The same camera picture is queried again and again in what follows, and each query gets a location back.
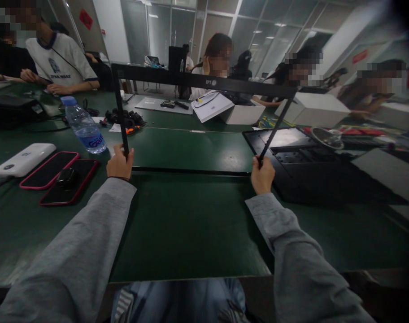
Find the logo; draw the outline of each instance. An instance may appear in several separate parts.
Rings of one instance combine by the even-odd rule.
[[[51,58],[49,58],[49,64],[51,65],[54,73],[61,73],[58,64]]]
[[[100,144],[102,142],[103,142],[103,137],[102,137],[102,135],[100,135],[99,137],[97,137],[97,138],[94,137],[93,139],[88,141],[88,146],[91,147],[91,148],[95,148],[95,147],[100,146]]]
[[[211,84],[212,86],[215,86],[215,85],[217,85],[217,81],[216,80],[206,80],[206,84],[207,85],[209,85],[209,84]]]

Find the bottle label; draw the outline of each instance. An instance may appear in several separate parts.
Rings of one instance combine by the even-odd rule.
[[[79,137],[79,139],[86,148],[96,148],[104,141],[101,134],[91,137]]]

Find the desk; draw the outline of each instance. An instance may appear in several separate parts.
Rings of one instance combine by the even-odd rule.
[[[28,88],[36,89],[14,85],[0,93],[19,95]],[[101,112],[115,107],[113,93],[76,97],[79,102],[86,97],[89,107]],[[49,95],[40,100],[59,105],[59,99]],[[202,125],[195,115],[139,112],[149,127],[129,137],[136,151],[135,166],[250,171],[252,152],[240,133],[250,126],[229,126],[217,118]],[[120,133],[103,129],[102,134],[111,149],[121,142]],[[20,180],[0,188],[0,286],[10,284],[27,268],[106,178],[109,151],[88,154],[70,130],[0,131],[0,164],[34,142],[77,151],[82,158],[98,159],[102,166],[76,205],[38,206],[44,192],[19,189]],[[132,183],[139,190],[131,203],[111,282],[272,273],[273,257],[244,204],[253,196],[247,178],[148,173],[133,174]],[[283,205],[296,213],[302,228],[321,244],[327,260],[339,271],[409,267],[409,233],[378,208]]]

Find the smartphone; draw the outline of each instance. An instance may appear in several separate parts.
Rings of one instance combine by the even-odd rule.
[[[47,189],[55,182],[60,171],[63,168],[70,167],[78,158],[78,153],[59,152],[28,175],[27,178],[19,184],[19,187],[30,190]]]
[[[95,159],[75,160],[70,165],[70,168],[73,168],[78,173],[78,178],[74,185],[66,190],[55,182],[45,196],[42,197],[39,204],[42,206],[55,206],[69,205],[75,202],[91,179],[98,164],[98,161]]]

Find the person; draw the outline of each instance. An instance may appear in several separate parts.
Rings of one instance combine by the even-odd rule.
[[[342,67],[338,69],[336,72],[334,72],[332,75],[330,75],[328,78],[323,80],[322,88],[328,88],[333,89],[338,86],[339,78],[342,75],[345,75],[348,73],[348,69],[345,67]]]
[[[372,70],[358,71],[353,83],[335,87],[328,94],[336,96],[353,117],[365,119],[400,92],[405,71],[406,63],[400,59],[376,63]]]
[[[194,62],[191,59],[190,45],[189,44],[184,44],[184,45],[182,45],[182,47],[187,50],[187,63],[185,65],[185,69],[188,72],[192,71],[192,69],[194,68]]]
[[[23,80],[44,85],[56,95],[71,95],[100,87],[80,47],[69,36],[49,28],[35,1],[4,0],[2,5],[6,8],[6,14],[14,16],[23,29],[36,31],[37,34],[37,38],[26,41],[37,73],[24,69],[21,72]]]
[[[56,33],[70,35],[68,29],[60,22],[52,22],[51,29]],[[95,57],[90,52],[85,52],[85,57],[89,66],[97,75],[100,83],[100,90],[113,91],[112,71],[99,57]]]
[[[270,72],[263,83],[292,87],[301,85],[302,82],[308,80],[308,76],[312,73],[316,64],[319,63],[320,57],[321,53],[317,48],[304,46],[297,53],[294,53],[292,58],[286,59],[274,71]],[[252,99],[265,107],[275,108],[279,107],[285,98],[253,96]]]
[[[227,77],[231,56],[231,38],[226,34],[217,33],[209,40],[204,51],[203,61],[193,69],[193,74],[215,77]],[[209,90],[192,87],[190,100],[198,99]]]
[[[10,24],[0,23],[0,81],[25,82],[22,69],[36,72],[34,61],[25,48],[16,47],[16,33]]]
[[[260,167],[257,157],[251,174],[257,195],[245,203],[274,253],[277,321],[373,322],[361,299],[324,259],[320,245],[271,193],[275,170],[270,159],[265,157]],[[126,158],[122,144],[114,147],[107,180],[12,285],[0,305],[0,323],[96,321],[137,191],[130,183],[133,160],[133,149]],[[239,281],[203,281],[192,281],[191,286],[205,284],[207,289],[189,288],[189,281],[137,283],[140,292],[136,294],[123,288],[115,300],[113,322],[127,322],[127,318],[128,322],[161,322],[162,318],[165,322],[233,322],[235,318],[248,322]],[[161,284],[192,294],[171,298]]]
[[[233,67],[232,77],[236,79],[248,80],[252,77],[252,72],[249,70],[249,62],[252,54],[249,50],[244,51],[238,58],[237,64]]]

